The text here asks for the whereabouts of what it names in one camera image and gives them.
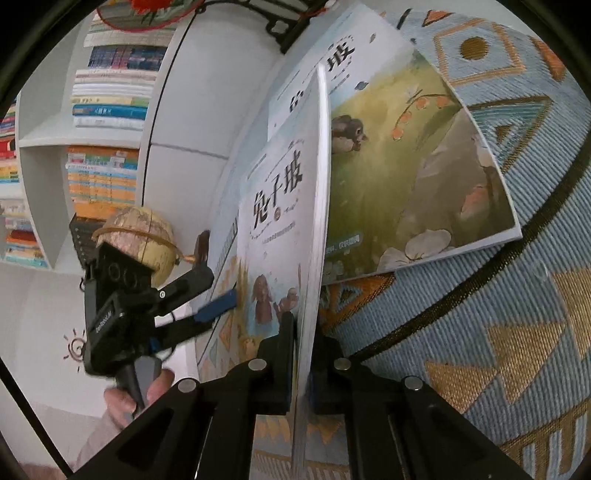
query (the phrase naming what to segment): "finger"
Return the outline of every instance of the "finger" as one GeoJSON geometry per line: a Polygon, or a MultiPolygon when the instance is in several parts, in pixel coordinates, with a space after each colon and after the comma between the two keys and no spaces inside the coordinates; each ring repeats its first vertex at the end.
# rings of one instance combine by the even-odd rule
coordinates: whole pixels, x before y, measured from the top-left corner
{"type": "Polygon", "coordinates": [[[163,368],[160,372],[160,376],[152,382],[148,387],[146,398],[148,399],[148,405],[151,405],[164,395],[174,382],[174,372],[168,368],[163,368]]]}
{"type": "Polygon", "coordinates": [[[133,413],[136,404],[131,396],[119,388],[108,388],[104,393],[107,411],[111,418],[121,427],[126,427],[129,422],[125,420],[125,413],[133,413]]]}

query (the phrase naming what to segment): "book cover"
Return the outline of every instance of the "book cover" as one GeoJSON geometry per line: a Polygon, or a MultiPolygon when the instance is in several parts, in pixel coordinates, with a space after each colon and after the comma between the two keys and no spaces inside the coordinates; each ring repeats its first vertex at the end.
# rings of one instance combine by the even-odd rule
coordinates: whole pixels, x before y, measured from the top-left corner
{"type": "Polygon", "coordinates": [[[270,135],[317,62],[328,72],[332,117],[325,283],[521,237],[467,109],[414,46],[364,5],[348,9],[272,97],[270,135]]]}
{"type": "Polygon", "coordinates": [[[74,116],[114,116],[118,118],[134,118],[145,120],[147,108],[126,105],[73,105],[74,116]]]}
{"type": "MultiPolygon", "coordinates": [[[[255,159],[238,213],[241,300],[235,319],[243,332],[242,357],[252,358],[262,339],[278,333],[284,312],[297,319],[294,398],[288,420],[292,443],[272,447],[272,453],[301,457],[294,466],[303,466],[305,394],[326,233],[330,176],[326,97],[324,67],[319,66],[301,108],[255,159]]],[[[255,438],[254,448],[266,447],[255,438]]]]}

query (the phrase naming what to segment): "bolt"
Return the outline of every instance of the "bolt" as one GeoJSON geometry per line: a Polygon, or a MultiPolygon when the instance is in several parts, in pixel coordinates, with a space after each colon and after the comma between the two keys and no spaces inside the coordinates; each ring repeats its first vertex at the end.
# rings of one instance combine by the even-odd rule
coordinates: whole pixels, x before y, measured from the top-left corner
{"type": "Polygon", "coordinates": [[[260,372],[267,368],[267,362],[265,362],[262,358],[253,358],[250,362],[248,362],[248,368],[250,368],[253,372],[260,372]]]}
{"type": "Polygon", "coordinates": [[[178,389],[183,393],[189,393],[195,390],[197,382],[192,378],[185,378],[178,383],[178,389]]]}
{"type": "Polygon", "coordinates": [[[423,387],[423,380],[419,377],[407,377],[404,379],[404,386],[409,390],[421,390],[423,387]]]}
{"type": "Polygon", "coordinates": [[[351,368],[351,360],[348,358],[337,358],[337,360],[334,362],[334,366],[336,370],[344,372],[351,368]]]}

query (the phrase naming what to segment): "white bookshelf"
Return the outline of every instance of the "white bookshelf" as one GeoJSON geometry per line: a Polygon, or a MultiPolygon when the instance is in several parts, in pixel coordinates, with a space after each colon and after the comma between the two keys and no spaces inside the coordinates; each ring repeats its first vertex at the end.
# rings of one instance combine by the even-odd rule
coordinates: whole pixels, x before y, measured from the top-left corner
{"type": "MultiPolygon", "coordinates": [[[[60,274],[83,274],[69,231],[74,207],[68,192],[64,167],[67,146],[138,148],[142,155],[141,150],[148,145],[155,117],[154,110],[164,86],[164,77],[172,66],[174,55],[190,21],[185,18],[179,22],[158,72],[144,131],[139,132],[117,128],[74,127],[70,97],[76,70],[87,68],[92,52],[91,47],[84,47],[92,17],[90,15],[84,19],[53,48],[19,94],[15,137],[21,182],[16,185],[0,184],[0,198],[24,200],[48,269],[60,274]]],[[[141,162],[138,168],[137,189],[141,189],[145,162],[141,162]]],[[[0,235],[0,251],[3,253],[6,236],[4,224],[0,235]]]]}

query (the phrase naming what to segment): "small globe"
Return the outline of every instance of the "small globe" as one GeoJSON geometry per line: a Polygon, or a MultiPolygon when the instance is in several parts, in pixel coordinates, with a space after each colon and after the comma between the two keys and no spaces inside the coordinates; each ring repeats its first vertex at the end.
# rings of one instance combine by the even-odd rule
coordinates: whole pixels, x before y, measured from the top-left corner
{"type": "MultiPolygon", "coordinates": [[[[112,215],[104,225],[147,232],[158,238],[174,243],[170,223],[159,213],[147,207],[127,207],[112,215]]],[[[97,245],[107,242],[122,252],[147,265],[152,274],[152,286],[162,285],[172,272],[177,258],[176,252],[156,240],[132,232],[107,232],[99,235],[97,245]]]]}

